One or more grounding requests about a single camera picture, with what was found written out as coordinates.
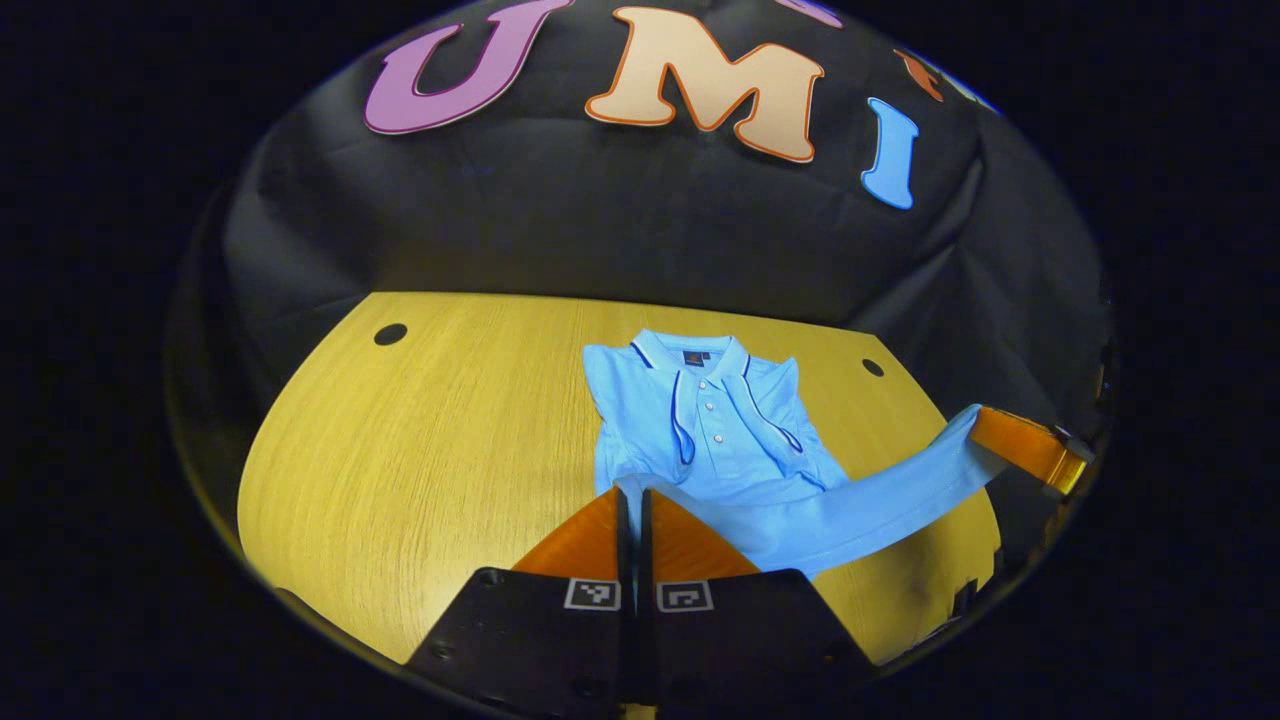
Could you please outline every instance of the beige letter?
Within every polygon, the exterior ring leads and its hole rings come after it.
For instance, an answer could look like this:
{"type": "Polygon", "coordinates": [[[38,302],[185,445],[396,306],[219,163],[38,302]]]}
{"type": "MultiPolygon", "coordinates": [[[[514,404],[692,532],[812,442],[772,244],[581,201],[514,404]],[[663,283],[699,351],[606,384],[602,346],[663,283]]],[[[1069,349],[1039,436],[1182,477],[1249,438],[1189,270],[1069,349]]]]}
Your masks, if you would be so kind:
{"type": "Polygon", "coordinates": [[[781,45],[764,44],[731,63],[696,18],[655,8],[618,8],[631,26],[613,87],[586,101],[586,114],[607,123],[664,126],[676,108],[662,99],[669,69],[694,123],[713,131],[749,95],[751,117],[733,126],[744,143],[795,163],[813,160],[809,106],[822,67],[781,45]]]}

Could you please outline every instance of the screw hole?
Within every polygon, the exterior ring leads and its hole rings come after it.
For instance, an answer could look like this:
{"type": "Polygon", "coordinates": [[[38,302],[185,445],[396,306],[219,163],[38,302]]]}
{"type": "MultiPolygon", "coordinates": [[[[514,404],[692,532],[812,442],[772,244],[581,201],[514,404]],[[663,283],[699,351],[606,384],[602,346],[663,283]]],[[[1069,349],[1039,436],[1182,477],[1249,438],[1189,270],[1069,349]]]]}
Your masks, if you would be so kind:
{"type": "Polygon", "coordinates": [[[443,642],[431,643],[431,655],[439,657],[440,660],[448,660],[453,656],[453,646],[443,642]]]}

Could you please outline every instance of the shirt sleeve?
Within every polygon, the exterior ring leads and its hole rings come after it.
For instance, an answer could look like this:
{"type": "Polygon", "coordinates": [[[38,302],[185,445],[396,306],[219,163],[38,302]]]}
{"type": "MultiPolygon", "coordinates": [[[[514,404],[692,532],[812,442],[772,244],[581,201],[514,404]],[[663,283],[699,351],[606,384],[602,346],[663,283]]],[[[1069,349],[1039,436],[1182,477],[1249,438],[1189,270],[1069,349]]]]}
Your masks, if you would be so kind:
{"type": "Polygon", "coordinates": [[[613,480],[623,475],[653,471],[643,454],[618,434],[618,413],[625,406],[623,383],[611,352],[600,345],[582,348],[586,384],[600,415],[600,434],[595,443],[596,495],[608,492],[613,480]]]}

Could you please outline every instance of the button placket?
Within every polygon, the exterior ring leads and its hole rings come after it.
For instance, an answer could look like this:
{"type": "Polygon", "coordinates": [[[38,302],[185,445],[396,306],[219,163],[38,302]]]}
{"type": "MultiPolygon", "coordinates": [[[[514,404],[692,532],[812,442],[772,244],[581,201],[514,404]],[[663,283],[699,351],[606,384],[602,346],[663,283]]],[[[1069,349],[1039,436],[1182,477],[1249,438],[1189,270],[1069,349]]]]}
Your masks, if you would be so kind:
{"type": "Polygon", "coordinates": [[[703,401],[703,407],[698,411],[698,414],[699,414],[699,416],[701,419],[701,423],[703,423],[703,430],[708,436],[710,436],[710,439],[714,442],[714,445],[712,447],[721,446],[721,445],[724,443],[724,424],[723,424],[724,419],[721,416],[719,413],[714,413],[713,411],[714,407],[716,407],[716,402],[714,401],[718,400],[716,397],[717,393],[716,393],[716,391],[709,389],[709,391],[705,391],[705,392],[700,392],[698,395],[699,395],[699,400],[703,401]]]}

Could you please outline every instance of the shirt collar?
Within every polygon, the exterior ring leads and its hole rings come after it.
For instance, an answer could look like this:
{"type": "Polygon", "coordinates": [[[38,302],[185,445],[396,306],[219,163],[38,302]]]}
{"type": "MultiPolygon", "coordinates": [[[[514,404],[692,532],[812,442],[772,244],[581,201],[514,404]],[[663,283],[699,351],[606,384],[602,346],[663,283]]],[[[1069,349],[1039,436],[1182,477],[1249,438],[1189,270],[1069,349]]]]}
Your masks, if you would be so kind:
{"type": "Polygon", "coordinates": [[[723,378],[727,375],[746,375],[746,366],[751,356],[742,347],[742,343],[733,336],[723,337],[686,337],[666,333],[655,333],[649,329],[640,331],[640,334],[631,341],[631,347],[636,350],[645,365],[654,370],[675,373],[685,370],[684,363],[672,356],[669,346],[687,350],[705,350],[708,352],[723,352],[719,363],[703,379],[713,386],[724,389],[723,378]]]}

